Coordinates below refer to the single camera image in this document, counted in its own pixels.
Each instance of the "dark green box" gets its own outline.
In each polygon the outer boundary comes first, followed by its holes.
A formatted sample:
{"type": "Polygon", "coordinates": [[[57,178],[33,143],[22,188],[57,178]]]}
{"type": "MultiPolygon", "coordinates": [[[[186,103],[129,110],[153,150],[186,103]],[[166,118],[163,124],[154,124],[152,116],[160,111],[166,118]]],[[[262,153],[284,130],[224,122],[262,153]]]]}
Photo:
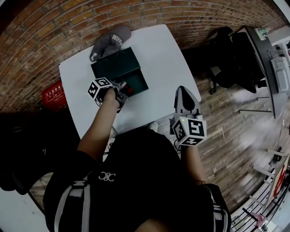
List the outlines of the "dark green box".
{"type": "Polygon", "coordinates": [[[126,48],[91,65],[96,79],[105,77],[109,81],[126,81],[133,89],[131,96],[148,89],[139,62],[132,51],[126,48]]]}

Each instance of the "person's right arm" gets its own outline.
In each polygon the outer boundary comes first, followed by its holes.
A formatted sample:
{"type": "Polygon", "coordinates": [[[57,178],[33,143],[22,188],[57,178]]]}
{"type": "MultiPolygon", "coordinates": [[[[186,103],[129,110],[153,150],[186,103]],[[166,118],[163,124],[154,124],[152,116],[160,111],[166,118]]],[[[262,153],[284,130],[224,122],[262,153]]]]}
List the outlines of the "person's right arm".
{"type": "Polygon", "coordinates": [[[206,183],[204,167],[201,162],[198,147],[188,146],[181,152],[181,162],[186,169],[188,175],[195,181],[196,184],[206,183]]]}

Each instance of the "floor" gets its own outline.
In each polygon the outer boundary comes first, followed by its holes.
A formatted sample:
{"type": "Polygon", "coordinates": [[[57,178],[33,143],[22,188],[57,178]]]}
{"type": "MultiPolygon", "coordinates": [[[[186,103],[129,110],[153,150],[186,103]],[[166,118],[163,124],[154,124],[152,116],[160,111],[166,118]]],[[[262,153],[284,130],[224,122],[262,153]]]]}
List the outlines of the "floor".
{"type": "MultiPolygon", "coordinates": [[[[267,88],[252,94],[239,86],[230,89],[217,87],[217,92],[209,94],[206,78],[194,78],[201,95],[201,113],[207,122],[206,141],[198,145],[199,153],[206,170],[208,182],[220,187],[230,212],[237,209],[248,196],[262,183],[264,176],[252,169],[253,165],[269,168],[271,156],[266,149],[276,150],[282,147],[283,153],[290,148],[290,102],[282,115],[274,119],[271,116],[243,116],[240,109],[270,110],[266,97],[267,88]]],[[[169,134],[169,118],[159,119],[158,132],[171,142],[175,137],[169,134]]],[[[51,174],[42,177],[31,189],[31,193],[42,206],[45,187],[51,174]]]]}

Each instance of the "white shoe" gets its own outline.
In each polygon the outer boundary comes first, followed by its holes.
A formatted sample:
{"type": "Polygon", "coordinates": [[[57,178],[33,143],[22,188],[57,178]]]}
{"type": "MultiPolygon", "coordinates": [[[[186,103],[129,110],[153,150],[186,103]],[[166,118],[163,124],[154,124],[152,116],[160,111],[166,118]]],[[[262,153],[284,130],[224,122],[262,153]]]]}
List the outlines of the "white shoe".
{"type": "Polygon", "coordinates": [[[157,124],[157,122],[155,122],[155,121],[154,121],[154,122],[151,122],[151,123],[148,125],[148,129],[157,132],[157,129],[158,129],[158,124],[157,124]]]}

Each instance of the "shirt logo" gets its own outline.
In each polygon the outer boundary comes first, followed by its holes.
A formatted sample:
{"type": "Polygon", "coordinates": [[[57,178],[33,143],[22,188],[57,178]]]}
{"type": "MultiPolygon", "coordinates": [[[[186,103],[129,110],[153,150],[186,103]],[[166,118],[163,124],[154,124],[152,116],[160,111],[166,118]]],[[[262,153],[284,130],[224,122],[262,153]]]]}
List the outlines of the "shirt logo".
{"type": "Polygon", "coordinates": [[[114,175],[114,176],[116,176],[116,174],[114,174],[114,173],[109,173],[109,172],[101,172],[101,175],[99,176],[99,179],[102,179],[102,180],[104,180],[104,181],[114,181],[114,179],[110,179],[110,177],[112,176],[112,175],[114,175]]]}

